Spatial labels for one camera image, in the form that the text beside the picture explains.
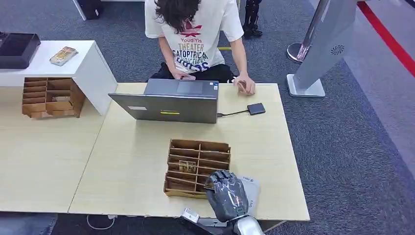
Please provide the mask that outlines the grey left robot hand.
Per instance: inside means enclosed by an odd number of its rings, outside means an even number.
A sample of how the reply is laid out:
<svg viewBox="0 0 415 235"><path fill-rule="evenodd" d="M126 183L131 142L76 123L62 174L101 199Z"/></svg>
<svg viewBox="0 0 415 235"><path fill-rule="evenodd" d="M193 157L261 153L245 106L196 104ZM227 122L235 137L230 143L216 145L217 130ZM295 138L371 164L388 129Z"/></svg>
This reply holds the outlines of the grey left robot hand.
<svg viewBox="0 0 415 235"><path fill-rule="evenodd" d="M207 199L221 222L246 216L249 201L242 181L227 170L210 174L205 183Z"/></svg>

